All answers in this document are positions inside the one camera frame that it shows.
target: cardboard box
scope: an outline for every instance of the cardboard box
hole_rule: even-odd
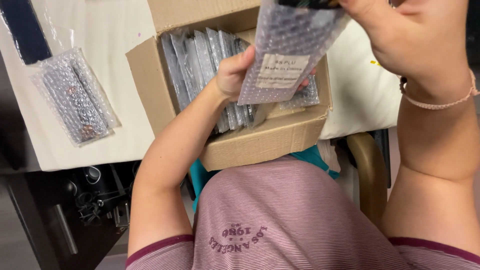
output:
[[[205,27],[237,33],[253,43],[260,0],[148,0],[157,36],[126,56],[138,95],[154,134],[179,112],[159,36],[179,27],[203,31]],[[275,106],[267,120],[253,131],[228,131],[208,140],[200,156],[208,171],[263,161],[303,151],[316,144],[332,109],[326,56],[317,65],[320,104],[296,110]]]

